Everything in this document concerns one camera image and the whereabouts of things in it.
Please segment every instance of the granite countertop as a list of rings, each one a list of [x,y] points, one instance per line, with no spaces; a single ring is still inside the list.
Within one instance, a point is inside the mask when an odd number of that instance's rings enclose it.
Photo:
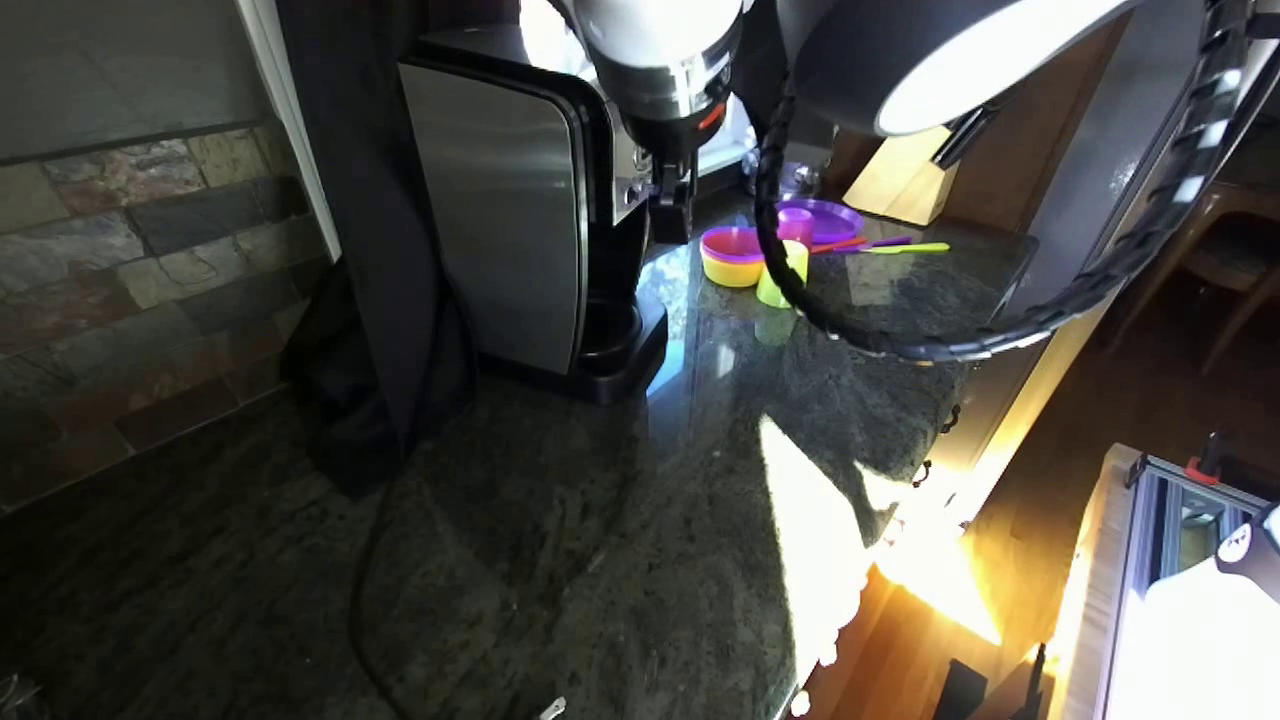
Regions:
[[[948,240],[812,280],[871,324],[977,324],[1025,248]],[[858,612],[961,368],[831,343],[691,248],[643,285],[674,316],[643,396],[489,374],[394,483],[362,628],[413,715],[775,715]],[[381,715],[346,642],[372,525],[273,399],[4,518],[0,661],[56,715]]]

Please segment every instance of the yellow cup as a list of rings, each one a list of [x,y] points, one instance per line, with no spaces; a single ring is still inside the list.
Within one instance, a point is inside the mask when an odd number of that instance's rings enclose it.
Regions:
[[[809,285],[809,242],[784,240],[784,248],[787,248],[787,268],[799,276],[799,285]],[[791,309],[770,268],[762,272],[758,301],[770,309]]]

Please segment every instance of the stone tile backsplash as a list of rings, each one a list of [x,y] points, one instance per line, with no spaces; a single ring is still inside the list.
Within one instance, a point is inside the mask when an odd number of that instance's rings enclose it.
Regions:
[[[275,391],[324,268],[279,129],[0,163],[0,517]]]

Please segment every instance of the coffee maker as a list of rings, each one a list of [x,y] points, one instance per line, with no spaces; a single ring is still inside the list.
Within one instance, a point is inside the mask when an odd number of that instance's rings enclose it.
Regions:
[[[651,169],[586,60],[516,23],[435,33],[400,85],[478,353],[591,399],[636,391],[668,339],[636,288]]]

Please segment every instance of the black cable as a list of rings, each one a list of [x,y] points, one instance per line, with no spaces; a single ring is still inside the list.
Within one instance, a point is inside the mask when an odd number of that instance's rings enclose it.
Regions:
[[[1213,26],[1204,33],[1209,37],[1204,56],[1184,96],[1184,131],[1168,143],[1159,161],[1171,183],[1158,188],[1148,194],[1151,203],[1131,223],[1131,230],[1125,230],[1092,268],[1085,268],[1052,301],[1025,309],[1021,316],[1005,316],[989,328],[965,328],[948,335],[894,335],[879,328],[863,328],[861,319],[850,316],[850,309],[838,309],[823,294],[812,294],[805,280],[787,268],[784,240],[775,236],[775,191],[779,191],[787,125],[797,111],[791,91],[784,91],[784,98],[775,105],[775,116],[762,143],[762,169],[758,169],[758,236],[762,236],[770,276],[779,285],[791,309],[805,312],[821,333],[871,357],[902,357],[912,362],[958,362],[958,358],[965,362],[965,358],[989,358],[995,353],[1047,339],[1060,324],[1122,294],[1159,257],[1159,248],[1171,240],[1171,230],[1184,223],[1184,214],[1196,209],[1204,188],[1216,178],[1216,171],[1231,155],[1237,129],[1254,125],[1254,116],[1237,116],[1242,66],[1254,47],[1250,16],[1254,16],[1254,0],[1216,0]]]
[[[349,642],[351,642],[351,657],[355,657],[365,681],[378,686],[378,697],[394,706],[396,720],[407,720],[407,706],[400,704],[396,686],[372,665],[372,657],[365,647],[365,630],[362,630],[365,584],[370,584],[381,537],[390,529],[396,483],[400,483],[400,472],[386,483],[386,495],[378,501],[372,525],[370,525],[370,537],[365,537],[365,548],[355,558],[351,595],[349,595]]]

